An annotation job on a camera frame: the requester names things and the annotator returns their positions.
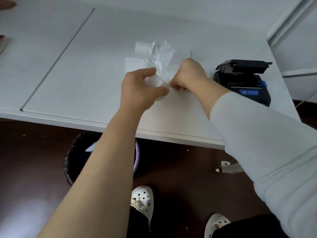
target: wooden floor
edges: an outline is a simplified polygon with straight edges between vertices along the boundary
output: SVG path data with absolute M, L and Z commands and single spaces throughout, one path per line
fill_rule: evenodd
M 316 104 L 299 108 L 317 128 Z M 69 184 L 64 156 L 81 130 L 28 122 L 0 122 L 0 237 L 35 237 Z M 269 213 L 245 173 L 217 173 L 222 150 L 139 139 L 141 159 L 133 188 L 154 192 L 153 237 L 203 237 L 212 213 L 235 221 Z

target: white sleeve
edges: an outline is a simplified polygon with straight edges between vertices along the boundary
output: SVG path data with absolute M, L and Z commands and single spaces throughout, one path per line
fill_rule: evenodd
M 317 236 L 317 130 L 239 94 L 210 113 L 258 196 L 291 238 Z

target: desk surface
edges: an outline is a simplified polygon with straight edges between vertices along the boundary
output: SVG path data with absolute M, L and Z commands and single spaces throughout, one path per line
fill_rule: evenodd
M 264 34 L 106 7 L 96 7 L 23 111 L 2 105 L 0 116 L 102 131 L 119 107 L 125 58 L 133 57 L 136 41 L 153 40 L 168 40 L 180 58 L 192 51 L 209 76 L 228 59 L 272 61 L 261 75 L 268 85 L 271 108 L 299 120 Z M 36 62 L 29 65 L 37 67 Z M 28 97 L 23 98 L 18 108 Z M 172 89 L 144 113 L 137 137 L 223 148 L 196 98 Z

